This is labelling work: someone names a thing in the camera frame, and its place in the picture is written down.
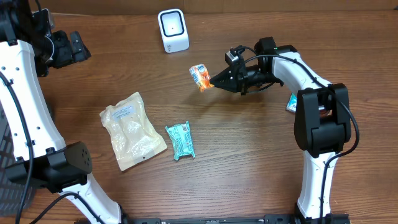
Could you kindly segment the teal tissue pack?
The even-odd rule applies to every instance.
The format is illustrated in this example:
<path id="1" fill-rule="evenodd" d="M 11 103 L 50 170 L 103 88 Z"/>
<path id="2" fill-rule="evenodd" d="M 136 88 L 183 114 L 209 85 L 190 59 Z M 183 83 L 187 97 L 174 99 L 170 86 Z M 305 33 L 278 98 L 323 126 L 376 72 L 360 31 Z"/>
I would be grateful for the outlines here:
<path id="1" fill-rule="evenodd" d="M 293 93 L 291 94 L 285 109 L 287 111 L 291 112 L 291 113 L 295 113 L 296 112 L 296 109 L 297 109 L 297 97 Z"/>

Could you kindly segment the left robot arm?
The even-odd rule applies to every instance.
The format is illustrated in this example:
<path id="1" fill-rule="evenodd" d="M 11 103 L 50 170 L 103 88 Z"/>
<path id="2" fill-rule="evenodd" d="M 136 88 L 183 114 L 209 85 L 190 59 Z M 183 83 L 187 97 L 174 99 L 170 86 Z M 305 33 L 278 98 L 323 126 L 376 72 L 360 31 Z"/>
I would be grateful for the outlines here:
<path id="1" fill-rule="evenodd" d="M 127 223 L 92 173 L 82 142 L 66 144 L 45 102 L 39 78 L 90 58 L 78 32 L 54 31 L 48 9 L 32 12 L 28 1 L 1 2 L 1 104 L 13 140 L 15 163 L 7 178 L 67 198 L 90 223 Z"/>

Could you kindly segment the teal crinkled snack packet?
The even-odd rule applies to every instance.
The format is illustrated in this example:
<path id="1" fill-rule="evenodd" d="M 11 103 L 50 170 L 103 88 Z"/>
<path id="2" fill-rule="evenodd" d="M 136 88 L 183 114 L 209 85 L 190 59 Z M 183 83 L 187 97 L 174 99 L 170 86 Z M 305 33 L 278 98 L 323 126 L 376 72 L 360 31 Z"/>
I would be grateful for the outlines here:
<path id="1" fill-rule="evenodd" d="M 174 159 L 176 161 L 184 156 L 196 157 L 190 132 L 190 123 L 188 121 L 171 127 L 166 126 L 165 130 L 172 142 Z"/>

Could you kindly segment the orange tissue pack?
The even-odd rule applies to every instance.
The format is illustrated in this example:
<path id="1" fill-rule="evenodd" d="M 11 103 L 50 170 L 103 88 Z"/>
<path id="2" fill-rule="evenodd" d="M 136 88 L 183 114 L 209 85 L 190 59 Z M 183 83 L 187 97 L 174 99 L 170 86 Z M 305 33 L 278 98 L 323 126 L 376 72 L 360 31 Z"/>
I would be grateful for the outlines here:
<path id="1" fill-rule="evenodd" d="M 207 89 L 213 88 L 214 85 L 210 83 L 210 75 L 204 64 L 194 65 L 189 69 L 189 72 L 193 78 L 193 81 L 198 86 L 201 92 Z"/>

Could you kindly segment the clear white plastic pouch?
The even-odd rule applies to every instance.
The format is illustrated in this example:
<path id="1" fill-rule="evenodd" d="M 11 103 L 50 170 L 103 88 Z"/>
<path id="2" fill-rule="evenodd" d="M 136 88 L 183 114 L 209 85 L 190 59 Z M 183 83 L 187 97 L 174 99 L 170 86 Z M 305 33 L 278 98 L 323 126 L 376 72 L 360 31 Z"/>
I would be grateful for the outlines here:
<path id="1" fill-rule="evenodd" d="M 108 131 L 118 166 L 125 171 L 167 149 L 163 137 L 149 121 L 143 99 L 133 93 L 116 105 L 109 105 L 100 114 Z"/>

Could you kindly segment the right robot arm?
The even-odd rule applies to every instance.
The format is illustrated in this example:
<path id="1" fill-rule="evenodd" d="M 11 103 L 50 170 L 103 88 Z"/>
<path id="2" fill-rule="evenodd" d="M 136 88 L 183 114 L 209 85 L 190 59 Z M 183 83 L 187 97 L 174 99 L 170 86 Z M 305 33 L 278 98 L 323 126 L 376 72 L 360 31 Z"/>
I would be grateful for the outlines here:
<path id="1" fill-rule="evenodd" d="M 225 54 L 228 67 L 210 78 L 217 88 L 246 95 L 275 83 L 287 85 L 297 98 L 294 135 L 303 151 L 303 181 L 295 204 L 296 223 L 349 223 L 334 215 L 329 199 L 333 170 L 351 137 L 351 111 L 344 84 L 318 76 L 292 45 L 276 46 L 272 37 L 260 39 L 252 52 L 257 64 L 248 65 L 239 45 Z"/>

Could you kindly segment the green lidded container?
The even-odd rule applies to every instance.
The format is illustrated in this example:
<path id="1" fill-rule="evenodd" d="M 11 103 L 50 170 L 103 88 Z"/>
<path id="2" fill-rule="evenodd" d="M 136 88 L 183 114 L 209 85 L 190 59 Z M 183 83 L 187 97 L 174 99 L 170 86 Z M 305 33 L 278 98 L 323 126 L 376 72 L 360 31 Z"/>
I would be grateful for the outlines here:
<path id="1" fill-rule="evenodd" d="M 320 113 L 320 116 L 321 116 L 321 117 L 328 116 L 328 115 L 331 113 L 331 111 L 328 110 L 328 109 L 326 109 L 324 106 L 320 106 L 320 107 L 318 108 L 318 110 L 319 110 L 319 113 Z"/>

